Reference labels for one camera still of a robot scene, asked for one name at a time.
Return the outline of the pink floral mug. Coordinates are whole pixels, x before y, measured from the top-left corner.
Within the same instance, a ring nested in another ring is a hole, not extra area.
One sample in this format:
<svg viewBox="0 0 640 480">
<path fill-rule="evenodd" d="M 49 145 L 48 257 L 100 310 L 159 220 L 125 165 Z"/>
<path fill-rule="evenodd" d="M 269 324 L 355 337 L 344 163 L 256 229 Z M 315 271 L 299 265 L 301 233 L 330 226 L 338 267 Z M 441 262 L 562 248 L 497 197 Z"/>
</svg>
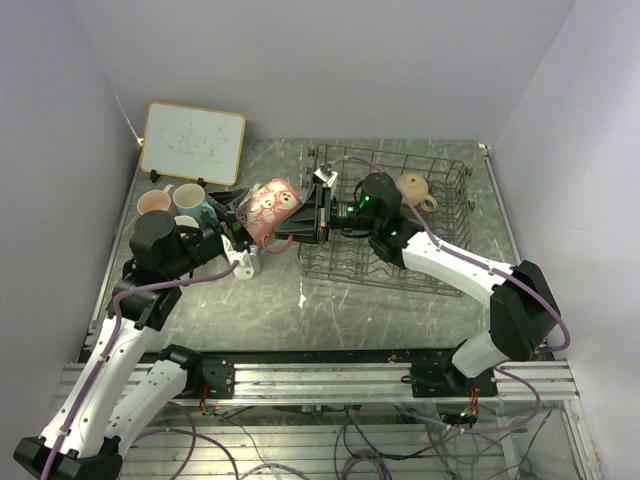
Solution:
<svg viewBox="0 0 640 480">
<path fill-rule="evenodd" d="M 293 215 L 301 204 L 298 193 L 286 180 L 274 178 L 248 194 L 235 214 L 256 245 L 268 253 L 280 254 L 291 246 L 293 238 L 286 235 L 284 240 L 277 240 L 275 228 Z"/>
</svg>

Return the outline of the blue mug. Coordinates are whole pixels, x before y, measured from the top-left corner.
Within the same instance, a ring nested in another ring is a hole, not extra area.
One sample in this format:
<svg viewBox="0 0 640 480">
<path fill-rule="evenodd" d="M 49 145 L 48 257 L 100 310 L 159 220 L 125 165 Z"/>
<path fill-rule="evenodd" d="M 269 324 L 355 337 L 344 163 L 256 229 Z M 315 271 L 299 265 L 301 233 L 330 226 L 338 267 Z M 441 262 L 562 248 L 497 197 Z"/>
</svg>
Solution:
<svg viewBox="0 0 640 480">
<path fill-rule="evenodd" d="M 181 215 L 189 216 L 198 222 L 203 215 L 216 218 L 214 208 L 209 204 L 204 188 L 198 184 L 184 184 L 176 188 L 172 200 Z"/>
</svg>

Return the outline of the light pink faceted mug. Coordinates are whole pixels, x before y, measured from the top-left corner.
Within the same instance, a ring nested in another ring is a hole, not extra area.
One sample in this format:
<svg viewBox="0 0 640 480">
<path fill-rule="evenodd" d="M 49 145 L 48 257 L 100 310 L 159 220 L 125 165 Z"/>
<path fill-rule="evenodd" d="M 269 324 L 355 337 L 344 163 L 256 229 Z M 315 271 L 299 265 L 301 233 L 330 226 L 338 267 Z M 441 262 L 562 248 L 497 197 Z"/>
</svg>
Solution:
<svg viewBox="0 0 640 480">
<path fill-rule="evenodd" d="M 198 221 L 188 215 L 178 215 L 174 218 L 174 221 L 178 226 L 187 226 L 192 228 L 200 227 Z"/>
</svg>

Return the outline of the salmon pink mug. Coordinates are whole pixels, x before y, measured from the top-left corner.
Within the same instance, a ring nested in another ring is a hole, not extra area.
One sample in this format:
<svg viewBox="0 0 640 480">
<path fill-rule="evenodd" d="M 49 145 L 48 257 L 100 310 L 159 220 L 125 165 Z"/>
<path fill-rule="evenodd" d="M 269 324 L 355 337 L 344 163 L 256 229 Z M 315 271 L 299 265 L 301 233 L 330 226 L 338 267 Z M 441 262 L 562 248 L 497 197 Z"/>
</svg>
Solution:
<svg viewBox="0 0 640 480">
<path fill-rule="evenodd" d="M 172 193 L 175 187 L 171 184 L 163 189 L 154 189 L 144 193 L 137 202 L 136 210 L 139 215 L 144 215 L 152 211 L 169 212 L 175 215 Z"/>
</svg>

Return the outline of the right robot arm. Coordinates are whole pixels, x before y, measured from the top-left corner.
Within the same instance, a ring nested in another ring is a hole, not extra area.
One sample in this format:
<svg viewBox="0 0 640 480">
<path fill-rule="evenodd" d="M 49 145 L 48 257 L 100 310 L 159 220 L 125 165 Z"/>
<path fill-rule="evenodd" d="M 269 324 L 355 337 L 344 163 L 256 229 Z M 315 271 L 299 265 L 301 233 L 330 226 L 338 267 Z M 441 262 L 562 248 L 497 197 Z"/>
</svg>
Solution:
<svg viewBox="0 0 640 480">
<path fill-rule="evenodd" d="M 408 201 L 386 173 L 367 175 L 351 202 L 334 198 L 329 178 L 314 174 L 303 205 L 274 229 L 279 239 L 321 244 L 334 231 L 364 234 L 387 264 L 434 277 L 471 296 L 489 312 L 489 326 L 464 340 L 432 379 L 450 394 L 465 394 L 476 377 L 505 361 L 528 361 L 562 318 L 541 269 L 491 261 L 436 237 L 420 215 L 402 212 Z"/>
</svg>

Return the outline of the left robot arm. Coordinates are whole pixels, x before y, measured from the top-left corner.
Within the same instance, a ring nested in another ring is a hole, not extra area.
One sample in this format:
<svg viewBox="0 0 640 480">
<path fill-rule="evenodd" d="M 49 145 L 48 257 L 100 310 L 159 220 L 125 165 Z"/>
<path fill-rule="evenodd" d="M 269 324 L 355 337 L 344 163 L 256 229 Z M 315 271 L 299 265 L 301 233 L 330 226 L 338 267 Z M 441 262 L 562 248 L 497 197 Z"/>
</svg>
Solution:
<svg viewBox="0 0 640 480">
<path fill-rule="evenodd" d="M 179 225 L 167 211 L 141 215 L 129 241 L 132 257 L 113 290 L 107 316 L 64 404 L 35 437 L 18 443 L 13 458 L 36 479 L 115 479 L 124 457 L 151 419 L 174 397 L 192 397 L 205 385 L 200 353 L 170 345 L 146 377 L 123 392 L 152 340 L 158 337 L 192 272 L 224 256 L 230 265 L 206 279 L 231 274 L 241 230 L 235 210 L 246 189 L 204 198 L 197 227 Z"/>
</svg>

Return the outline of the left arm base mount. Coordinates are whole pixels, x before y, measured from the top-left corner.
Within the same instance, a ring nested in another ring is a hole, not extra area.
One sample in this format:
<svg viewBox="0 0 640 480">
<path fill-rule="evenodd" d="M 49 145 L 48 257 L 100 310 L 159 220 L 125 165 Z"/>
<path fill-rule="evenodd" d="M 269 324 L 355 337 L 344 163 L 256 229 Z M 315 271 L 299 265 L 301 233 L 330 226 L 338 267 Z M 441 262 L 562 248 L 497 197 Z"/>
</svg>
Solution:
<svg viewBox="0 0 640 480">
<path fill-rule="evenodd" d="M 186 398 L 230 399 L 235 390 L 235 366 L 225 357 L 196 355 L 187 362 Z"/>
</svg>

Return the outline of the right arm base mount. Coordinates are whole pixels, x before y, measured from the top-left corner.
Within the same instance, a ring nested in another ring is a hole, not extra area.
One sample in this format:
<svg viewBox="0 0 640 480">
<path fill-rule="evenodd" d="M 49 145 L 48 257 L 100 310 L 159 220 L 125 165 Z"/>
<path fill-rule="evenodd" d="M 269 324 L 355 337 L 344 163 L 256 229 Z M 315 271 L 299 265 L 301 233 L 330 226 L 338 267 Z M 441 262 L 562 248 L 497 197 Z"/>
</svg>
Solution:
<svg viewBox="0 0 640 480">
<path fill-rule="evenodd" d="M 479 397 L 495 397 L 498 394 L 492 369 L 467 378 L 450 365 L 412 364 L 409 373 L 400 381 L 411 387 L 414 398 L 471 397 L 472 393 Z"/>
</svg>

